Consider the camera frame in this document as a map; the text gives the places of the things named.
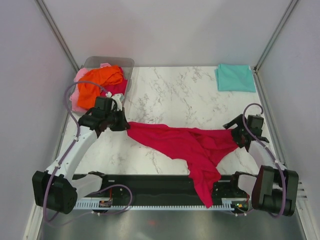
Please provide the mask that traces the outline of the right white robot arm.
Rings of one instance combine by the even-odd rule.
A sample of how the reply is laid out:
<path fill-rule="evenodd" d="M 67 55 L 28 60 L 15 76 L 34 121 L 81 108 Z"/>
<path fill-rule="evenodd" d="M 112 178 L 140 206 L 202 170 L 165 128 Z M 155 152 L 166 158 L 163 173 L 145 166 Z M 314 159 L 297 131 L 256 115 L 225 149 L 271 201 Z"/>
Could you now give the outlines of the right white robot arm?
<path fill-rule="evenodd" d="M 288 170 L 270 150 L 269 140 L 262 135 L 264 118 L 242 114 L 223 127 L 231 130 L 235 143 L 253 157 L 259 168 L 258 174 L 237 171 L 231 176 L 229 191 L 235 197 L 244 193 L 251 198 L 255 210 L 274 217 L 292 216 L 296 209 L 299 175 Z"/>

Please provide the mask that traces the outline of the light pink t shirt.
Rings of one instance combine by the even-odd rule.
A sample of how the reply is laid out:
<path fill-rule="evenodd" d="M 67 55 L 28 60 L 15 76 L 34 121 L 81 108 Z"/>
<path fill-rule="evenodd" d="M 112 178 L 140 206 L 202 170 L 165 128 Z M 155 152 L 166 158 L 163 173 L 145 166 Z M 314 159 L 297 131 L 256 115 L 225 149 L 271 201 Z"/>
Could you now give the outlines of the light pink t shirt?
<path fill-rule="evenodd" d="M 82 68 L 74 79 L 78 83 L 73 94 L 70 96 L 72 110 L 75 112 L 85 112 L 95 104 L 96 97 L 99 97 L 108 85 L 117 84 L 122 81 L 122 74 L 118 75 L 116 66 L 105 66 L 87 70 Z"/>

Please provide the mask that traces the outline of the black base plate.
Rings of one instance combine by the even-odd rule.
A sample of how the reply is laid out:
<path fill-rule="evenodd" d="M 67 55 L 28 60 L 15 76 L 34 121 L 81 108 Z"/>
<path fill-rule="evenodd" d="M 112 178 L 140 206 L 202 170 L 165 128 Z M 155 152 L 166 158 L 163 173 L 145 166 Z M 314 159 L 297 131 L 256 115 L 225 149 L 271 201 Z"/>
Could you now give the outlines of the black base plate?
<path fill-rule="evenodd" d="M 186 175 L 115 175 L 90 172 L 102 179 L 101 188 L 111 185 L 125 185 L 132 192 L 131 206 L 142 207 L 205 207 L 196 193 L 194 183 Z M 233 207 L 249 206 L 247 193 L 236 186 L 234 175 L 222 175 L 210 187 L 213 206 L 222 204 L 222 199 L 233 201 Z"/>

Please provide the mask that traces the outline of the crimson red t shirt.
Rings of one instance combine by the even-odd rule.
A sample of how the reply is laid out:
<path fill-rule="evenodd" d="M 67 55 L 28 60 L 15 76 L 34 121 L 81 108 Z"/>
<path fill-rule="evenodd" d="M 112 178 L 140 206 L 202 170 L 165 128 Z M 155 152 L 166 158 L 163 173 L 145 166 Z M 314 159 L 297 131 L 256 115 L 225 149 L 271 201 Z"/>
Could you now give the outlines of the crimson red t shirt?
<path fill-rule="evenodd" d="M 221 178 L 217 166 L 238 148 L 231 130 L 170 127 L 133 121 L 129 125 L 127 135 L 136 142 L 172 160 L 186 161 L 189 177 L 200 200 L 207 208 L 213 205 L 213 185 Z"/>

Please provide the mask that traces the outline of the right aluminium frame post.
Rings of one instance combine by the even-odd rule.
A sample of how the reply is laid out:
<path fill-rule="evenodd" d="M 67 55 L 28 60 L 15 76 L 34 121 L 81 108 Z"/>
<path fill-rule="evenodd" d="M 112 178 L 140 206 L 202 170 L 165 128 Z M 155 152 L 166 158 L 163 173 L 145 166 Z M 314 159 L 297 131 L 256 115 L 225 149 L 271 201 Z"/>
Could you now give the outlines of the right aluminium frame post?
<path fill-rule="evenodd" d="M 288 22 L 290 16 L 292 15 L 293 11 L 295 10 L 296 6 L 300 0 L 291 0 L 286 7 L 284 13 L 282 14 L 278 24 L 276 25 L 276 28 L 274 29 L 270 39 L 268 40 L 264 50 L 262 51 L 262 54 L 260 55 L 257 63 L 253 67 L 254 73 L 258 73 L 260 68 L 262 67 L 263 63 L 265 62 L 267 56 L 269 55 L 269 52 L 272 50 L 275 42 L 277 41 L 281 31 L 286 26 L 286 23 Z"/>

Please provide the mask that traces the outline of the grey plastic bin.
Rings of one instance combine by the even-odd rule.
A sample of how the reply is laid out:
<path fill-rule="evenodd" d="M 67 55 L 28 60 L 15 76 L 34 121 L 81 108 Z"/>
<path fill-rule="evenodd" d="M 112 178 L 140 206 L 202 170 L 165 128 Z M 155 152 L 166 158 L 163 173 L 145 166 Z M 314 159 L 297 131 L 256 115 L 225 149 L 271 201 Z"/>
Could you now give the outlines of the grey plastic bin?
<path fill-rule="evenodd" d="M 92 69 L 98 69 L 98 68 L 107 67 L 107 66 L 121 67 L 124 71 L 124 77 L 128 80 L 127 87 L 125 90 L 125 94 L 126 94 L 126 92 L 129 90 L 134 63 L 135 63 L 134 60 L 131 58 L 91 56 L 87 58 L 87 60 L 85 61 L 81 69 L 85 68 L 90 71 Z"/>

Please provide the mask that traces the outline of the folded teal t shirt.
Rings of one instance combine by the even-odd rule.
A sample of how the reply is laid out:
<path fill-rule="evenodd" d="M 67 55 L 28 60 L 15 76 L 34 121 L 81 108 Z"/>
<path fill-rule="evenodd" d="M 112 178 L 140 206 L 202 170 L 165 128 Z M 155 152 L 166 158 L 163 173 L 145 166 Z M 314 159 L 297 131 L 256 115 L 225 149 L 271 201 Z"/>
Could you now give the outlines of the folded teal t shirt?
<path fill-rule="evenodd" d="M 249 65 L 219 64 L 214 73 L 219 92 L 256 92 Z"/>

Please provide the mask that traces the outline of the aluminium frame post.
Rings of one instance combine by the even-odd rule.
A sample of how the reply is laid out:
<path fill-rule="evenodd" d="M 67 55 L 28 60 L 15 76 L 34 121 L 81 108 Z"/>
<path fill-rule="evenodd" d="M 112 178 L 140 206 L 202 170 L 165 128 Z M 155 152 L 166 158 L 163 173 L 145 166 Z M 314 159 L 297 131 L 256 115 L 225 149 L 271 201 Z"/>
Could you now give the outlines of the aluminium frame post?
<path fill-rule="evenodd" d="M 50 10 L 47 7 L 45 1 L 44 0 L 35 0 L 34 2 L 38 6 L 40 12 L 42 13 L 44 19 L 47 22 L 49 28 L 51 29 L 53 35 L 55 36 L 58 44 L 62 48 L 67 60 L 71 64 L 74 71 L 77 72 L 80 68 L 79 68 L 73 54 L 71 53 L 63 35 L 61 34 L 61 31 L 59 30 L 58 25 L 56 24 L 52 14 L 50 13 Z"/>
<path fill-rule="evenodd" d="M 254 73 L 258 73 L 260 68 L 262 67 L 263 63 L 265 62 L 267 56 L 269 55 L 269 52 L 272 50 L 275 42 L 277 41 L 281 31 L 286 26 L 286 23 L 288 22 L 290 16 L 292 15 L 293 11 L 295 10 L 296 6 L 300 0 L 291 0 L 286 7 L 284 13 L 282 14 L 278 24 L 276 25 L 276 28 L 274 29 L 270 39 L 268 40 L 264 50 L 262 51 L 262 54 L 260 55 L 257 63 L 253 67 Z"/>

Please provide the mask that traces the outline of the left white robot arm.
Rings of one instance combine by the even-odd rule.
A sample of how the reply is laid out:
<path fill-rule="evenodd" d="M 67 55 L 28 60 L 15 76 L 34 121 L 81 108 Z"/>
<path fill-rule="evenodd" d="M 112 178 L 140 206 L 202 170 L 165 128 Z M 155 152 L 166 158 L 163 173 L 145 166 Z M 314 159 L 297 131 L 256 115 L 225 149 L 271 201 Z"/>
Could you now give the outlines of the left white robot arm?
<path fill-rule="evenodd" d="M 88 173 L 74 179 L 84 155 L 106 129 L 122 132 L 129 129 L 125 111 L 103 112 L 90 110 L 75 121 L 76 131 L 66 149 L 45 171 L 36 171 L 32 177 L 35 203 L 43 212 L 52 210 L 69 214 L 78 200 L 95 193 L 106 196 L 110 185 L 97 173 Z"/>

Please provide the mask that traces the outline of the orange t shirt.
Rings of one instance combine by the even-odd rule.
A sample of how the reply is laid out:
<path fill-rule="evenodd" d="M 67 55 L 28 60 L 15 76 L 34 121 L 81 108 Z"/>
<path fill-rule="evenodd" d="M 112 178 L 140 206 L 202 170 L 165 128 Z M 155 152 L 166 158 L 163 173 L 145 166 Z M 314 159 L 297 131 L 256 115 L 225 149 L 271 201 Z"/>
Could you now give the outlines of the orange t shirt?
<path fill-rule="evenodd" d="M 117 65 L 92 70 L 83 68 L 76 82 L 78 96 L 75 104 L 85 110 L 95 105 L 96 97 L 104 97 L 108 92 L 124 94 L 128 84 L 122 68 Z"/>

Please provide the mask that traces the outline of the magenta t shirt in bin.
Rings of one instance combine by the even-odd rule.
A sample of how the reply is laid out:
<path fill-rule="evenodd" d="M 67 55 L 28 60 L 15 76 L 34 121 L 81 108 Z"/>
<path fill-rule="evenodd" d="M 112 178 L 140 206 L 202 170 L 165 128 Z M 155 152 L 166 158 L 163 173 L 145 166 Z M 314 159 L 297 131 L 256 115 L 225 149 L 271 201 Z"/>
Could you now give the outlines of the magenta t shirt in bin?
<path fill-rule="evenodd" d="M 122 82 L 115 84 L 115 85 L 107 85 L 105 87 L 105 89 L 108 92 L 111 92 L 112 95 L 115 95 L 115 94 L 123 94 L 124 95 L 126 92 L 127 85 L 128 85 L 128 80 L 125 78 L 125 74 L 124 74 L 123 69 L 121 67 L 119 69 L 122 73 Z"/>

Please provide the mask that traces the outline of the left aluminium frame post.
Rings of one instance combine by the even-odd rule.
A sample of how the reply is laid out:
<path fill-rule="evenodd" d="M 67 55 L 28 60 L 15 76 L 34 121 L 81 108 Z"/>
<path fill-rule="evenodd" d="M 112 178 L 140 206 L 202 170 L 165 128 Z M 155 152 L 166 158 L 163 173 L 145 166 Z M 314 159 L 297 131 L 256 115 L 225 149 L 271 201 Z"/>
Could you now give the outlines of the left aluminium frame post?
<path fill-rule="evenodd" d="M 71 53 L 63 35 L 61 34 L 61 31 L 59 30 L 58 25 L 56 24 L 52 14 L 50 13 L 50 10 L 47 7 L 45 1 L 44 0 L 35 0 L 34 2 L 38 6 L 40 12 L 42 13 L 44 19 L 47 22 L 49 28 L 51 29 L 53 35 L 55 36 L 58 44 L 62 48 L 67 60 L 71 64 L 74 71 L 77 72 L 80 68 L 79 68 L 73 54 Z"/>

